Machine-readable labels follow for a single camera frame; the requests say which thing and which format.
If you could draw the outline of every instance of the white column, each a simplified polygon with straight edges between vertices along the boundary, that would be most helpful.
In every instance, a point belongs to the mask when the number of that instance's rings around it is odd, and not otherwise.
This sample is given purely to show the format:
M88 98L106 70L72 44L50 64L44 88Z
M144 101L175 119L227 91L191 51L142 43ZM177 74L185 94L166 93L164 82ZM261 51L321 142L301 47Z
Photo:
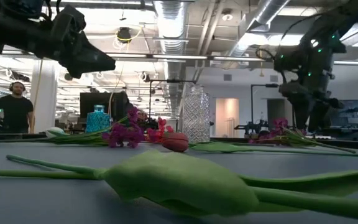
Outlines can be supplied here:
M30 90L35 111L34 133L55 126L58 68L57 63L51 60L37 60L34 63Z

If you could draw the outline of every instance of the table surface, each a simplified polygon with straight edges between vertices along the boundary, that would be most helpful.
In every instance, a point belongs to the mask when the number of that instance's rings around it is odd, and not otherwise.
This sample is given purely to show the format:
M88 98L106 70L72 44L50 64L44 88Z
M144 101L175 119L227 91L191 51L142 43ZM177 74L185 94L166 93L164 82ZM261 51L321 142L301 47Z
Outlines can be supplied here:
M49 170L5 159L7 154L78 166L111 167L124 159L160 146L141 144L136 149L56 146L39 143L0 143L0 169ZM344 170L358 170L358 157L291 153L211 154L188 151L239 174L286 178ZM358 192L350 195L358 198ZM123 202L105 182L91 180L23 179L0 177L0 223L22 224L253 224L253 223L358 223L357 220L323 213L250 213L223 218L211 215L190 218L176 215L156 204L138 199Z

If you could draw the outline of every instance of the turquoise vase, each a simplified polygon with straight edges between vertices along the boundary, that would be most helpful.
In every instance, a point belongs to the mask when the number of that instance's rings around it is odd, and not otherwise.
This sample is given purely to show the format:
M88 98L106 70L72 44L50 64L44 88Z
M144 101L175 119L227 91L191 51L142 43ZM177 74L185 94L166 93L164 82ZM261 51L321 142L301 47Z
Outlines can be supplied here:
M104 112L103 105L95 105L94 112L88 113L86 118L86 133L100 131L110 127L110 115Z

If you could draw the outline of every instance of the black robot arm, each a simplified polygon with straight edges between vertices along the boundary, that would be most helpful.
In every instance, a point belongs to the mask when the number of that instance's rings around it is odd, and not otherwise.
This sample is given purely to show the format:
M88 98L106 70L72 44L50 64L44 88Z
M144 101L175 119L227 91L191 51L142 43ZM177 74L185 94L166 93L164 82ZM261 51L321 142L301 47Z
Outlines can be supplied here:
M296 126L305 127L309 120L309 131L322 128L330 107L342 108L343 104L330 98L328 82L335 76L333 54L346 53L346 46L340 38L358 22L358 0L322 14L311 29L303 36L300 44L290 47L278 47L274 56L274 70L283 74L295 72L297 80L284 82L279 92L286 97L295 110Z
M45 1L50 9L50 0ZM54 20L42 14L44 0L0 0L0 54L5 45L50 58L70 75L115 69L115 60L90 44L82 13L66 6Z

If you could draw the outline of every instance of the headphones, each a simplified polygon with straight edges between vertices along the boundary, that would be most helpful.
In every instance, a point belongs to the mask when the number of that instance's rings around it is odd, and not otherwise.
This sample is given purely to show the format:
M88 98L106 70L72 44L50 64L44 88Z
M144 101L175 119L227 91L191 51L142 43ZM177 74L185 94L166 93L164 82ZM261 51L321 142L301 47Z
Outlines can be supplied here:
M20 85L22 85L22 86L23 86L23 91L25 91L25 86L24 86L23 83L21 83L21 82L11 83L11 84L9 85L9 91L13 91L13 85L15 85L16 83L19 83Z

